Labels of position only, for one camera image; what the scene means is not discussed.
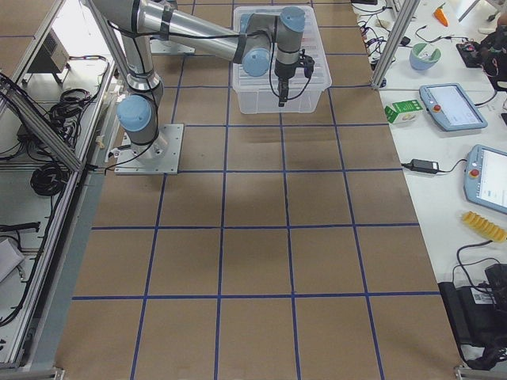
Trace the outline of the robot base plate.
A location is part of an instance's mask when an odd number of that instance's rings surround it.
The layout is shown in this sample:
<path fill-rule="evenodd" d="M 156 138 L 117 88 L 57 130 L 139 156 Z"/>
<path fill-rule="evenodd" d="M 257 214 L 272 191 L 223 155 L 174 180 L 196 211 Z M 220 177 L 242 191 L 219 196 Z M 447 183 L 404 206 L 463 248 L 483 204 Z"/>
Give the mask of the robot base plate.
<path fill-rule="evenodd" d="M 118 150 L 113 156 L 119 162 L 114 173 L 119 175 L 157 175 L 177 174 L 181 156 L 184 125 L 163 124 L 158 138 L 144 152 L 145 147 L 132 145 L 128 134 L 123 133 L 123 145 L 128 148 Z"/>

